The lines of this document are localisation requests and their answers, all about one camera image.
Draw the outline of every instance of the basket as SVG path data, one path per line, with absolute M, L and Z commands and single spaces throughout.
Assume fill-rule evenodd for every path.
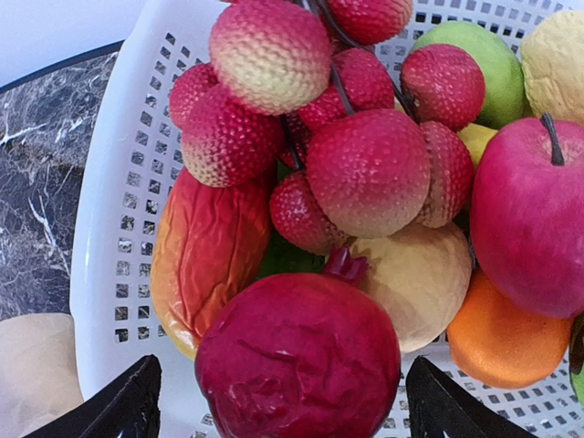
M 414 40 L 445 20 L 496 32 L 520 56 L 521 38 L 544 17 L 580 0 L 414 0 L 408 27 L 376 46 L 399 79 Z M 78 207 L 70 308 L 75 319 L 79 382 L 88 399 L 145 354 L 162 364 L 161 437 L 218 437 L 198 391 L 193 363 L 173 346 L 152 308 L 152 251 L 169 192 L 183 166 L 180 131 L 171 123 L 173 81 L 197 59 L 208 61 L 211 27 L 226 4 L 217 0 L 149 0 L 124 43 L 101 103 Z M 419 354 L 487 407 L 540 437 L 584 437 L 584 412 L 567 361 L 521 391 L 501 391 L 459 371 L 442 335 Z M 404 381 L 376 436 L 409 437 Z

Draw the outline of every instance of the marble surface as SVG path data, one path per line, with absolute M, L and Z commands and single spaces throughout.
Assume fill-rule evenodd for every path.
M 85 160 L 117 53 L 0 94 L 0 320 L 68 312 Z

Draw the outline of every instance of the pale yellow fruit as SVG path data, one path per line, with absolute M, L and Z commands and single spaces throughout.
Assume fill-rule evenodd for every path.
M 498 130 L 492 130 L 491 128 L 475 123 L 471 123 L 458 132 L 458 137 L 464 142 L 466 149 L 471 152 L 475 171 L 485 153 L 486 145 L 497 133 Z
M 453 223 L 409 224 L 388 237 L 357 239 L 350 252 L 367 257 L 360 288 L 390 315 L 402 354 L 431 343 L 463 304 L 473 269 L 466 238 Z
M 521 45 L 527 99 L 534 115 L 584 126 L 584 11 L 560 11 Z

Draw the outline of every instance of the orange fruit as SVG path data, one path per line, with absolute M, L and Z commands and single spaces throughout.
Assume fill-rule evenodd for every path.
M 476 270 L 446 333 L 461 371 L 486 385 L 513 390 L 545 379 L 556 369 L 573 322 L 518 308 Z

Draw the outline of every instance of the red apple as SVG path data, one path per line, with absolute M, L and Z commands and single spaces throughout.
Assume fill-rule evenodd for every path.
M 488 143 L 474 179 L 471 237 L 502 293 L 570 318 L 584 311 L 584 128 L 557 121 L 553 129 L 544 119 L 515 121 Z

